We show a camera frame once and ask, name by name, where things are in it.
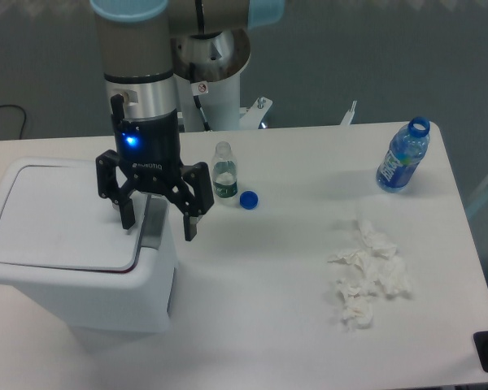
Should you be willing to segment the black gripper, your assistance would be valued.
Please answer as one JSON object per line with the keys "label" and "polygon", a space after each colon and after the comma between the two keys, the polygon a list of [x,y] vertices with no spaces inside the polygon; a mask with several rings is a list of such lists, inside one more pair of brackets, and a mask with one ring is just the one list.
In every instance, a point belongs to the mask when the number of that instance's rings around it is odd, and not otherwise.
{"label": "black gripper", "polygon": [[[128,119],[120,94],[111,97],[111,110],[117,153],[109,149],[96,157],[98,195],[118,206],[124,230],[136,222],[133,190],[164,195],[183,214],[185,240],[192,241],[214,197],[208,165],[183,166],[177,111],[154,119]],[[127,178],[122,187],[118,167]]]}

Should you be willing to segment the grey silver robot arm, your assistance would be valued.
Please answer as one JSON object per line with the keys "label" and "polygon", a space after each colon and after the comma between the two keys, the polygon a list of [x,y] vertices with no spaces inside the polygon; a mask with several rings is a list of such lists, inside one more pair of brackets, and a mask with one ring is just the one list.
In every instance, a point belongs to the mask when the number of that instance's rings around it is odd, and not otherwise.
{"label": "grey silver robot arm", "polygon": [[247,31],[275,24],[282,1],[93,1],[115,148],[98,156],[98,194],[136,221],[134,192],[162,195],[182,213],[185,238],[213,205],[208,166],[181,161],[180,130],[240,125],[236,82],[249,62]]}

